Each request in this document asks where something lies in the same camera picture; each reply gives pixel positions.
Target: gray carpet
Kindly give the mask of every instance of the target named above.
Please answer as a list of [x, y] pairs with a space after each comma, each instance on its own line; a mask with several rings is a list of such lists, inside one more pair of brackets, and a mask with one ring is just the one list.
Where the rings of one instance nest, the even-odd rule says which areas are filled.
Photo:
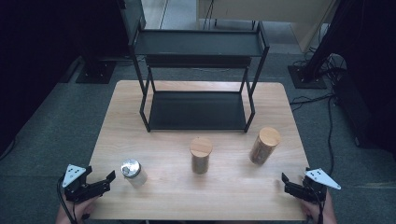
[[[290, 101], [302, 95], [315, 98], [330, 92], [327, 78], [327, 90], [294, 88], [287, 66], [303, 58], [303, 55], [269, 54], [260, 81], [282, 83]], [[154, 73], [156, 79], [169, 80], [239, 81], [241, 77], [235, 71], [192, 69]], [[89, 165], [117, 81], [136, 79], [136, 74], [129, 62], [123, 62], [118, 64], [107, 85], [77, 84], [76, 78], [53, 89], [18, 134], [14, 149], [0, 162], [0, 223], [54, 222], [59, 207], [58, 178], [69, 163]], [[331, 194], [339, 223], [394, 223], [396, 162], [387, 151], [356, 147], [342, 108], [331, 103], [331, 111], [335, 161], [332, 177], [342, 186], [341, 190], [331, 189]], [[328, 171], [331, 159], [327, 143], [330, 130], [327, 100], [304, 105], [293, 114], [311, 168]], [[87, 223], [120, 222], [88, 220]]]

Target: wooden table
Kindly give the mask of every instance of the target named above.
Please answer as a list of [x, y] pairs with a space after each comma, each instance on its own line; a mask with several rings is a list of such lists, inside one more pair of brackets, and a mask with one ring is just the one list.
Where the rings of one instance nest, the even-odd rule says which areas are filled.
[[339, 0], [197, 0], [200, 19], [291, 22], [302, 52], [307, 52], [324, 22], [330, 22]]
[[[164, 90], [235, 90], [236, 82], [156, 81]], [[299, 202], [284, 192], [281, 173], [301, 184], [308, 162], [283, 86], [258, 83], [256, 116], [248, 133], [238, 131], [155, 131], [148, 133], [138, 113], [137, 81], [120, 81], [114, 90], [92, 154], [88, 183], [116, 170], [111, 191], [96, 201], [94, 219], [304, 220]], [[262, 127], [276, 128], [281, 142], [263, 166], [248, 157]], [[213, 144], [209, 170], [191, 170], [191, 140]], [[120, 167], [138, 160], [148, 181], [134, 189]]]

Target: dark background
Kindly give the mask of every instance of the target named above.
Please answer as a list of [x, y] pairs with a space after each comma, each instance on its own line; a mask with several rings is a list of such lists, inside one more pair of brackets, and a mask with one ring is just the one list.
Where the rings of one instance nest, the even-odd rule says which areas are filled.
[[318, 50], [304, 68], [304, 79], [332, 53], [341, 55], [347, 70], [334, 91], [345, 109], [360, 147], [382, 147], [396, 158], [396, 2], [342, 0]]
[[[135, 18], [140, 1], [129, 1]], [[129, 54], [116, 0], [1, 1], [0, 155], [72, 62]]]

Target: metal frame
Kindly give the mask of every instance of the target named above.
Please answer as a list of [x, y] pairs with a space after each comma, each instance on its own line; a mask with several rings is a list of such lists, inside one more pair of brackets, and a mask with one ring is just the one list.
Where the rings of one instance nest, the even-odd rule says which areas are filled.
[[[231, 37], [233, 34], [252, 34], [252, 35], [256, 36], [256, 39], [258, 41], [258, 46], [260, 46], [261, 54], [258, 55], [257, 52], [254, 52], [251, 54], [250, 53], [241, 53], [241, 54], [236, 53], [236, 55], [235, 54], [227, 55], [227, 54], [223, 54], [222, 52], [217, 52], [217, 53], [211, 53], [211, 54], [208, 53], [208, 54], [203, 55], [202, 53], [194, 54], [194, 52], [188, 52], [188, 54], [186, 54], [185, 52], [177, 53], [177, 50], [173, 50], [172, 52], [169, 52], [169, 53], [164, 53], [164, 52], [158, 52], [158, 53], [154, 52], [153, 53], [153, 52], [139, 51], [136, 54], [135, 49], [140, 44], [138, 41], [138, 38], [140, 37], [139, 35], [141, 35], [145, 32], [158, 32], [158, 34], [166, 32], [167, 34], [175, 35], [175, 36], [183, 35], [183, 34], [224, 35], [225, 38], [227, 38], [227, 36]], [[254, 115], [256, 113], [255, 107], [254, 107], [254, 102], [253, 102], [253, 92], [256, 88], [257, 82], [259, 81], [262, 67], [263, 67], [265, 58], [268, 54], [268, 50], [269, 50], [269, 44], [268, 44], [267, 36], [266, 36], [265, 30], [264, 30], [264, 27], [262, 25], [262, 22], [259, 22], [259, 24], [257, 26], [257, 30], [255, 32], [218, 32], [218, 31], [169, 31], [169, 30], [147, 30], [147, 31], [145, 31], [145, 30], [141, 29], [140, 21], [138, 21], [136, 23], [136, 25], [134, 26], [133, 34], [129, 41], [129, 49], [131, 51], [131, 57], [134, 62], [134, 68], [137, 73], [137, 78], [139, 80], [139, 84], [140, 84], [140, 87], [141, 87], [141, 90], [143, 93], [143, 98], [142, 98], [142, 103], [140, 106], [139, 113], [140, 113], [140, 116], [142, 117], [142, 120], [143, 120], [148, 132], [151, 131], [151, 128], [149, 125], [149, 120], [147, 119], [147, 117], [144, 113], [144, 109], [145, 109], [145, 105], [146, 105], [146, 101], [147, 101], [149, 87], [151, 86], [151, 88], [153, 89], [154, 95], [159, 92], [163, 92], [163, 91], [156, 90], [151, 68], [160, 68], [160, 67], [163, 67], [163, 68], [201, 67], [201, 68], [245, 69], [244, 75], [242, 77], [240, 89], [239, 89], [239, 91], [234, 91], [234, 92], [238, 92], [241, 95], [245, 84], [247, 85], [247, 95], [248, 95], [251, 113], [250, 113], [250, 116], [247, 121], [246, 121], [245, 115], [243, 115], [245, 123], [246, 123], [245, 127], [241, 128], [241, 129], [237, 128], [237, 130], [244, 130], [245, 133], [248, 131], [248, 128], [249, 128], [251, 122], [253, 121]], [[146, 83], [143, 81], [143, 77], [142, 77], [142, 74], [140, 71], [140, 67], [139, 67], [136, 55], [143, 55], [146, 58], [146, 64], [147, 64], [147, 68], [148, 68], [148, 76], [147, 76]], [[261, 59], [260, 59], [259, 65], [257, 67], [253, 82], [250, 86], [250, 82], [248, 80], [248, 69], [250, 67], [250, 62], [251, 62], [252, 57], [260, 57]], [[212, 92], [226, 93], [226, 91], [212, 91]]]

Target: black cable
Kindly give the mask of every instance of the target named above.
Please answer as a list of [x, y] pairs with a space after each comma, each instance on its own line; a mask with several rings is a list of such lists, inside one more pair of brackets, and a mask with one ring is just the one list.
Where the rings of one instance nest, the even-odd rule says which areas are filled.
[[67, 217], [70, 220], [70, 223], [71, 224], [78, 224], [77, 220], [72, 218], [72, 216], [70, 215], [69, 209], [67, 208], [66, 204], [64, 203], [64, 197], [62, 196], [62, 193], [61, 193], [61, 183], [63, 181], [64, 181], [64, 175], [61, 178], [59, 178], [59, 180], [58, 180], [58, 184], [57, 184], [57, 188], [56, 188], [56, 191], [58, 193], [58, 199], [61, 202], [62, 208], [66, 212]]
[[74, 216], [75, 220], [77, 220], [77, 218], [76, 218], [76, 204], [75, 203], [73, 203], [73, 216]]
[[212, 8], [210, 9], [209, 27], [208, 27], [208, 29], [209, 29], [209, 30], [210, 30], [210, 22], [212, 21], [212, 14], [213, 14], [213, 2], [214, 2], [214, 0], [212, 0]]
[[206, 27], [206, 21], [207, 21], [207, 17], [209, 16], [210, 8], [213, 7], [213, 1], [214, 1], [214, 0], [212, 0], [212, 2], [210, 3], [209, 9], [208, 9], [207, 12], [206, 12], [206, 17], [205, 17], [205, 22], [204, 22], [204, 29], [205, 29], [205, 27]]
[[338, 77], [340, 75], [345, 74], [346, 72], [347, 72], [347, 70], [345, 68], [333, 67], [333, 68], [330, 68], [330, 69], [328, 69], [326, 71], [321, 72], [320, 75], [321, 76], [327, 75], [329, 77], [330, 81], [332, 82], [332, 86], [334, 87], [334, 86], [337, 85], [337, 82], [339, 80]]
[[313, 71], [313, 73], [312, 73], [313, 79], [315, 79], [315, 78], [317, 78], [317, 77], [320, 77], [320, 76], [316, 76], [316, 73], [317, 73], [317, 71], [319, 70], [319, 68], [321, 68], [322, 65], [323, 65], [324, 63], [326, 63], [328, 60], [329, 60], [329, 57], [324, 58], [324, 59], [322, 59], [322, 60], [320, 61], [320, 63], [317, 64], [317, 66], [315, 67], [315, 69], [314, 69], [314, 71]]
[[296, 64], [297, 63], [299, 63], [300, 65], [298, 66], [298, 67], [303, 67], [303, 66], [305, 66], [306, 64], [307, 64], [307, 60], [305, 60], [305, 61], [295, 61], [294, 63], [293, 63], [293, 66], [297, 66]]
[[[334, 96], [335, 96], [335, 94], [333, 94], [333, 93], [327, 93], [327, 94], [325, 94], [323, 96], [319, 96], [318, 98], [315, 98], [315, 99], [310, 99], [310, 98], [308, 98], [306, 96], [300, 96], [300, 97], [294, 98], [291, 101], [291, 103], [290, 103], [290, 105], [299, 105], [297, 108], [292, 109], [292, 112], [294, 112], [295, 110], [301, 108], [303, 106], [303, 104], [314, 103], [314, 102], [317, 102], [317, 101], [320, 101], [320, 100], [324, 100], [326, 98], [329, 99], [328, 102], [327, 102], [327, 104], [328, 104], [328, 112], [329, 112], [329, 122], [330, 122], [330, 130], [329, 130], [329, 135], [328, 135], [328, 138], [327, 138], [327, 145], [328, 145], [328, 148], [329, 148], [330, 161], [331, 161], [330, 170], [327, 173], [329, 176], [332, 176], [332, 170], [334, 169], [334, 152], [332, 150], [332, 110], [331, 110], [331, 101], [332, 101], [332, 98]], [[307, 101], [294, 102], [295, 100], [298, 100], [298, 99], [301, 99], [301, 98], [305, 98], [305, 99], [307, 99]]]
[[[321, 100], [327, 99], [329, 97], [333, 97], [333, 94], [332, 93], [327, 93], [325, 95], [319, 96], [318, 98], [314, 98], [314, 99], [308, 98], [306, 96], [299, 96], [299, 97], [294, 98], [291, 101], [291, 103], [289, 103], [289, 105], [299, 105], [297, 108], [294, 108], [292, 110], [292, 112], [294, 112], [295, 110], [301, 108], [303, 106], [303, 104], [314, 103], [316, 101], [321, 101]], [[301, 98], [305, 98], [307, 100], [306, 101], [295, 102], [295, 100], [298, 100], [298, 99], [301, 99]]]
[[306, 63], [308, 63], [309, 60], [311, 60], [312, 55], [315, 54], [315, 51], [316, 51], [316, 49], [314, 49], [314, 48], [311, 47], [311, 48], [309, 48], [309, 50], [308, 50], [307, 52], [304, 53], [304, 59], [305, 59], [305, 62], [306, 62]]
[[330, 160], [331, 160], [331, 165], [330, 165], [330, 171], [328, 173], [329, 176], [332, 176], [332, 170], [334, 168], [334, 153], [332, 151], [332, 108], [331, 108], [331, 100], [333, 96], [329, 98], [329, 101], [327, 103], [328, 111], [329, 111], [329, 122], [330, 122], [330, 130], [329, 130], [329, 136], [327, 138], [327, 145], [329, 147], [329, 152], [330, 152]]
[[320, 202], [319, 196], [317, 195], [317, 193], [315, 192], [315, 190], [308, 184], [306, 184], [305, 179], [303, 180], [303, 183], [305, 186], [308, 186], [308, 188], [311, 190], [311, 192], [315, 195], [315, 197], [317, 198], [317, 202], [318, 202], [318, 206], [319, 206], [319, 215], [318, 215], [318, 224], [324, 224], [323, 223], [323, 209], [324, 209], [324, 205], [326, 203], [326, 199], [323, 201], [323, 204]]

